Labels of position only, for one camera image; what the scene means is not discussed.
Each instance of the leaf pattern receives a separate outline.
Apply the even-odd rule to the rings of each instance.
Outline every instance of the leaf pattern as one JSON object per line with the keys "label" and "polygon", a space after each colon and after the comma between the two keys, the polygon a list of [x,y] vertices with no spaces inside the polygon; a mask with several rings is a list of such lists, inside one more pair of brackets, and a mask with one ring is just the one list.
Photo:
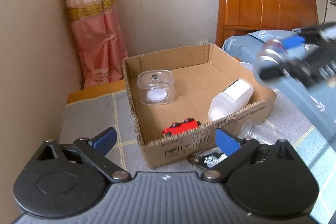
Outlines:
{"label": "leaf pattern", "polygon": [[310,98],[315,102],[316,106],[318,108],[320,108],[320,112],[325,112],[326,113],[326,107],[322,102],[319,102],[318,99],[316,99],[315,97],[309,95]]}
{"label": "leaf pattern", "polygon": [[270,32],[262,30],[259,32],[258,37],[265,38],[265,37],[268,37],[269,35],[270,35]]}
{"label": "leaf pattern", "polygon": [[237,39],[234,39],[234,38],[233,38],[233,39],[231,39],[231,41],[229,41],[229,40],[227,40],[227,39],[224,41],[224,45],[226,44],[226,42],[229,42],[229,44],[228,44],[227,47],[226,47],[226,52],[228,52],[228,51],[230,50],[231,45],[234,45],[233,42],[236,41],[236,40],[237,40]]}

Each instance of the open cardboard box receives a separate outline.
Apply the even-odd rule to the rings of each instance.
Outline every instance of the open cardboard box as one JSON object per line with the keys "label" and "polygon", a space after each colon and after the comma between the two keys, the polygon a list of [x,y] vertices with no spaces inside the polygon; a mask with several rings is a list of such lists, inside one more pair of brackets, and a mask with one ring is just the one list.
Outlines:
{"label": "open cardboard box", "polygon": [[[131,106],[137,141],[150,168],[175,162],[215,145],[215,131],[224,127],[237,135],[251,118],[263,122],[272,109],[276,94],[259,85],[253,74],[215,44],[179,47],[129,57],[123,60],[123,74]],[[147,70],[167,69],[173,73],[175,99],[166,105],[140,103],[137,77]],[[253,85],[249,104],[222,119],[210,122],[211,100],[237,79]],[[164,138],[162,131],[173,122],[193,117],[199,128]]]}

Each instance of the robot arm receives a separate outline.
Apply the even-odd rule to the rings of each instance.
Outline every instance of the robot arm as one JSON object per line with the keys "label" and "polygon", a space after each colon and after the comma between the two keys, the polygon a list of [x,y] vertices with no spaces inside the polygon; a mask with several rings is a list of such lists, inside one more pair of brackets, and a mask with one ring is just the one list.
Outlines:
{"label": "robot arm", "polygon": [[268,82],[283,76],[298,79],[307,88],[327,81],[330,87],[336,86],[336,22],[303,28],[297,35],[273,40],[282,51],[302,43],[316,45],[316,49],[302,59],[277,62],[278,65],[258,70],[262,81]]}

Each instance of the blue bracket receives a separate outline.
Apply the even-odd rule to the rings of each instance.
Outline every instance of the blue bracket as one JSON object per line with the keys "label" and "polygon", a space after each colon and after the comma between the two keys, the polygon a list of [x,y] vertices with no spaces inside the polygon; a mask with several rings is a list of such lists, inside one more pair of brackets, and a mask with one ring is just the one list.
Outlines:
{"label": "blue bracket", "polygon": [[117,131],[113,127],[107,128],[102,133],[88,141],[88,144],[103,156],[105,156],[116,143]]}
{"label": "blue bracket", "polygon": [[300,46],[302,43],[305,43],[306,39],[299,35],[293,35],[292,37],[282,40],[282,46],[285,49],[294,48]]}
{"label": "blue bracket", "polygon": [[221,129],[216,130],[215,140],[217,146],[225,153],[226,156],[230,156],[244,144],[243,140]]}

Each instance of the clear plastic container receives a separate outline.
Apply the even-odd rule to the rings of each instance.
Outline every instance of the clear plastic container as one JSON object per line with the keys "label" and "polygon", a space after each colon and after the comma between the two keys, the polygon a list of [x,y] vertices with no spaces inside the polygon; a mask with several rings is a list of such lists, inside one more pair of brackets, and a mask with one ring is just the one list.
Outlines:
{"label": "clear plastic container", "polygon": [[238,79],[212,99],[208,112],[209,120],[218,120],[244,108],[252,94],[253,86],[244,79]]}
{"label": "clear plastic container", "polygon": [[162,105],[175,98],[174,77],[169,70],[148,70],[138,75],[140,102],[144,105]]}

